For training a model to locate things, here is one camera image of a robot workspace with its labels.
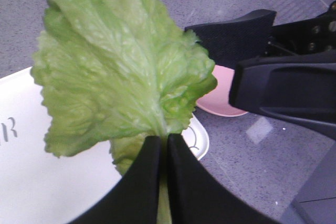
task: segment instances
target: screw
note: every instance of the screw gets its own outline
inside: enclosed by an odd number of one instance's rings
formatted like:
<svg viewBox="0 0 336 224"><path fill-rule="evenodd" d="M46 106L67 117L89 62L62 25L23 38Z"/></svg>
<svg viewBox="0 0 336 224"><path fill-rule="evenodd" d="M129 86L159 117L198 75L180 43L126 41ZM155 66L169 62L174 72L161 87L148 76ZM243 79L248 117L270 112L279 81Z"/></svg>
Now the screw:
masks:
<svg viewBox="0 0 336 224"><path fill-rule="evenodd" d="M318 34L321 31L321 27L320 26L314 26L311 31L313 32L313 34Z"/></svg>
<svg viewBox="0 0 336 224"><path fill-rule="evenodd" d="M336 21L332 21L329 24L329 31L334 32L336 31Z"/></svg>
<svg viewBox="0 0 336 224"><path fill-rule="evenodd" d="M332 50L332 49L333 49L332 45L327 45L327 46L324 48L325 51L330 51L330 50Z"/></svg>
<svg viewBox="0 0 336 224"><path fill-rule="evenodd" d="M314 51L316 48L316 44L314 42L309 43L308 45L308 50L309 51Z"/></svg>

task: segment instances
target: white tray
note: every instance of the white tray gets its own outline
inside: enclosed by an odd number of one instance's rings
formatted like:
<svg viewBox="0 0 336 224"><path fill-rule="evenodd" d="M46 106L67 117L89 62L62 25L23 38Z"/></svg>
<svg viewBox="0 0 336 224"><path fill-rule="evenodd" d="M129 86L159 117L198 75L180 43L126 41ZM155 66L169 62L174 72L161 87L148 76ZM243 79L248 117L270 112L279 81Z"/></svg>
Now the white tray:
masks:
<svg viewBox="0 0 336 224"><path fill-rule="evenodd" d="M0 79L0 224L65 224L101 199L120 175L108 142L74 157L44 151L51 118L29 71ZM209 139L197 118L183 136L202 158Z"/></svg>

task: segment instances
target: pink bowl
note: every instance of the pink bowl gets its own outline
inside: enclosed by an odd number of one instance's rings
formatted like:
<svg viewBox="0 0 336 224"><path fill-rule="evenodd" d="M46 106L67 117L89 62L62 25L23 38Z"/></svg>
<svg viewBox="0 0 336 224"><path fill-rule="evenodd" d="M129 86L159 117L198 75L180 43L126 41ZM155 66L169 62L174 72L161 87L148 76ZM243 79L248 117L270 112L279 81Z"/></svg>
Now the pink bowl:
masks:
<svg viewBox="0 0 336 224"><path fill-rule="evenodd" d="M213 75L217 79L217 87L199 98L196 102L197 106L206 112L220 116L234 117L246 114L246 111L232 107L228 102L234 70L216 65Z"/></svg>

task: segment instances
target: speckled gray floor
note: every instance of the speckled gray floor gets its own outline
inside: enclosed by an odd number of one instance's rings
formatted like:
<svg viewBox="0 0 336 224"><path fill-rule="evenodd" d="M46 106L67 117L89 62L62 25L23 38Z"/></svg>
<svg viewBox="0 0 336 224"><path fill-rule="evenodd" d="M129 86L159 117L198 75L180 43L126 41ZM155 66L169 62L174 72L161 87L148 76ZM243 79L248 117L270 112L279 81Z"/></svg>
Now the speckled gray floor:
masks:
<svg viewBox="0 0 336 224"><path fill-rule="evenodd" d="M180 27L230 20L260 8L276 24L313 18L333 0L162 0ZM0 77L32 65L45 0L0 0ZM224 186L273 218L284 210L333 141L302 127L248 113L223 118L197 109L211 146L204 166Z"/></svg>

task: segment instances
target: green lettuce leaf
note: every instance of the green lettuce leaf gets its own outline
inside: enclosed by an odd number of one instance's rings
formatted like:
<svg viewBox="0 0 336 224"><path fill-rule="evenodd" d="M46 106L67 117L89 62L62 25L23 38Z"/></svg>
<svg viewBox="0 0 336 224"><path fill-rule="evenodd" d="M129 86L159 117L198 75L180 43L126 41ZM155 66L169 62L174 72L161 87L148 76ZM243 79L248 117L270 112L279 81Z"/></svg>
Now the green lettuce leaf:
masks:
<svg viewBox="0 0 336 224"><path fill-rule="evenodd" d="M31 75L52 116L46 151L73 156L111 141L124 174L147 135L190 123L216 86L214 62L159 0L48 0Z"/></svg>

